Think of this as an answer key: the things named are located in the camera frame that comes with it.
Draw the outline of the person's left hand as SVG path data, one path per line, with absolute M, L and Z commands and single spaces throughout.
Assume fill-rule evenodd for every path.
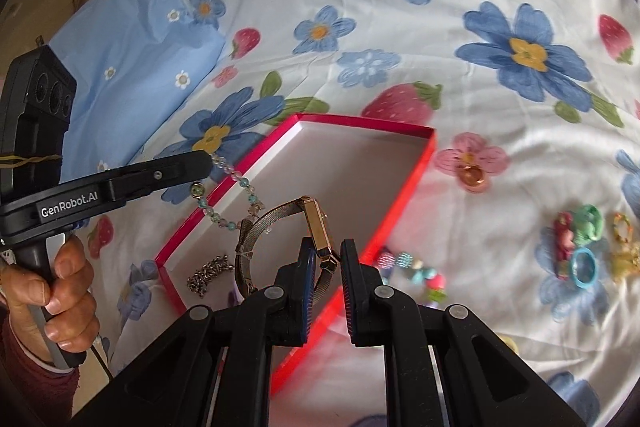
M 80 353 L 91 347 L 100 330 L 96 299 L 89 291 L 93 267 L 77 237 L 70 237 L 58 250 L 53 268 L 51 284 L 17 265 L 1 270 L 12 332 L 28 352 L 47 364 L 53 363 L 48 341 Z

